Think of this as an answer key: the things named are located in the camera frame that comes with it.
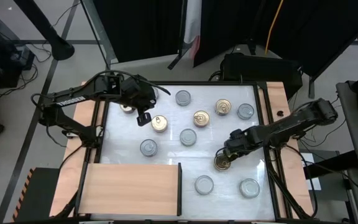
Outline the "black computer case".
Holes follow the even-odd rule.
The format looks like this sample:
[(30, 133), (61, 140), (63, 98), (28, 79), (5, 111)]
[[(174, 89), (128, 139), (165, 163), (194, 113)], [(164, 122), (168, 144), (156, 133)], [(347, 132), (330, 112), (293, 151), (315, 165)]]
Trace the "black computer case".
[(34, 53), (0, 20), (0, 89), (17, 86), (19, 76), (30, 70)]

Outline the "white cloth with pink trim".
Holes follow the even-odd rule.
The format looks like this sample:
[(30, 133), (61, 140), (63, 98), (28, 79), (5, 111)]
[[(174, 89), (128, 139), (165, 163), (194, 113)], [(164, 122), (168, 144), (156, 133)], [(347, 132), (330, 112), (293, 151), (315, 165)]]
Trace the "white cloth with pink trim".
[(203, 0), (188, 0), (184, 43), (191, 45), (189, 58), (194, 59), (200, 47), (201, 39), (201, 10)]

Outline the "green Bumble Bee tuna can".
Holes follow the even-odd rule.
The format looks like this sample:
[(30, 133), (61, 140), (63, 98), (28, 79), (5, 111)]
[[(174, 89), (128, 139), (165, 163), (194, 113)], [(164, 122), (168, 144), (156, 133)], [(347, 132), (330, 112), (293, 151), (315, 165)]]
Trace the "green Bumble Bee tuna can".
[(140, 144), (140, 152), (146, 157), (152, 157), (156, 155), (158, 151), (157, 143), (152, 139), (145, 139)]
[(260, 193), (260, 185), (254, 179), (244, 179), (239, 185), (240, 193), (245, 198), (255, 198)]
[(175, 95), (175, 101), (180, 106), (187, 106), (191, 103), (191, 94), (186, 90), (180, 90)]
[(184, 129), (180, 133), (180, 142), (184, 146), (192, 146), (195, 144), (196, 140), (197, 140), (197, 135), (195, 131), (192, 129)]

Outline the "black equipment case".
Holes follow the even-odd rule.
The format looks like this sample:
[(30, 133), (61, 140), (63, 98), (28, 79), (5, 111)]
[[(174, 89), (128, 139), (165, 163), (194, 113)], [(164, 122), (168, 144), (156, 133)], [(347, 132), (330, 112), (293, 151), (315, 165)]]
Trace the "black equipment case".
[(288, 99), (303, 86), (303, 69), (292, 60), (242, 53), (226, 54), (220, 64), (220, 71), (222, 81), (282, 82)]

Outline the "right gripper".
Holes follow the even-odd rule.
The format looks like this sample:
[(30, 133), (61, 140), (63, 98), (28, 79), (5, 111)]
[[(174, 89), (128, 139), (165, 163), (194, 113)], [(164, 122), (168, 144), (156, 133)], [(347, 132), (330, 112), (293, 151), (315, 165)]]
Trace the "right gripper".
[(248, 137), (247, 131), (236, 129), (230, 133), (229, 139), (224, 142), (223, 154), (230, 161), (235, 161), (239, 157), (246, 156), (261, 147), (261, 142), (255, 142), (254, 138)]

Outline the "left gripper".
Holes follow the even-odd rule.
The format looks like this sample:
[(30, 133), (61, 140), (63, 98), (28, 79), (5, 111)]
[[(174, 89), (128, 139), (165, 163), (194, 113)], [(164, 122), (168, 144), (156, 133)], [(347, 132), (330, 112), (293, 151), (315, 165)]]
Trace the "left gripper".
[[(155, 92), (151, 85), (135, 78), (127, 78), (121, 83), (121, 104), (135, 108), (140, 112), (155, 107)], [(144, 126), (151, 122), (150, 113), (142, 113), (137, 117), (137, 124)]]

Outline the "black curtain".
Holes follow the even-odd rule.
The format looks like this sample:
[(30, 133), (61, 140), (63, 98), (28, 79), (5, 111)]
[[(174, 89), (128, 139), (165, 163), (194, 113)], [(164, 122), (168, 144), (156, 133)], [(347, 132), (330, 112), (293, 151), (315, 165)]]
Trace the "black curtain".
[(358, 36), (358, 0), (266, 0), (255, 41), (318, 78)]
[(197, 67), (250, 36), (261, 0), (202, 0)]
[(176, 54), (183, 0), (93, 0), (119, 62)]

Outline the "black platform with hazard stripes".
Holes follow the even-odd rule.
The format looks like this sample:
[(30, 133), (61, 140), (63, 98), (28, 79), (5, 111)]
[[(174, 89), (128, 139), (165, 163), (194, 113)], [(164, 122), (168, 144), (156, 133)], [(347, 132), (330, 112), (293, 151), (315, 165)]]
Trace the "black platform with hazard stripes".
[(20, 192), (12, 221), (28, 222), (48, 219), (57, 179), (58, 169), (31, 168)]

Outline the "black pole with round base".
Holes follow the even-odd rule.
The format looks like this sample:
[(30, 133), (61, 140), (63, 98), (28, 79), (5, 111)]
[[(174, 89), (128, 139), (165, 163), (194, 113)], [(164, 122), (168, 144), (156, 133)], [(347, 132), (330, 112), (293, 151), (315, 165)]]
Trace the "black pole with round base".
[(51, 45), (55, 60), (66, 60), (74, 53), (74, 47), (61, 38), (34, 0), (13, 0), (20, 10), (33, 23), (45, 40)]

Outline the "tall red label can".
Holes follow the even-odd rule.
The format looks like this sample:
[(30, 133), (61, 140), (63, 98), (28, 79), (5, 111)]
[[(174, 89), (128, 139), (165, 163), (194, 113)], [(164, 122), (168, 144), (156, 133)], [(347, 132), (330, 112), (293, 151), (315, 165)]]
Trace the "tall red label can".
[(214, 182), (207, 175), (199, 176), (195, 181), (195, 190), (201, 195), (208, 195), (214, 189)]

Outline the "teal label tuna can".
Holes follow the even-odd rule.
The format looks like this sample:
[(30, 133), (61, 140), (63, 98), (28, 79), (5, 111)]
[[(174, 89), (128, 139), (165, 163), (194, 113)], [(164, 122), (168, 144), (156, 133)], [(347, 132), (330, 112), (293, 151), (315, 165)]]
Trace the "teal label tuna can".
[(237, 115), (240, 117), (240, 119), (248, 120), (251, 119), (254, 115), (254, 108), (247, 103), (241, 104), (237, 109)]

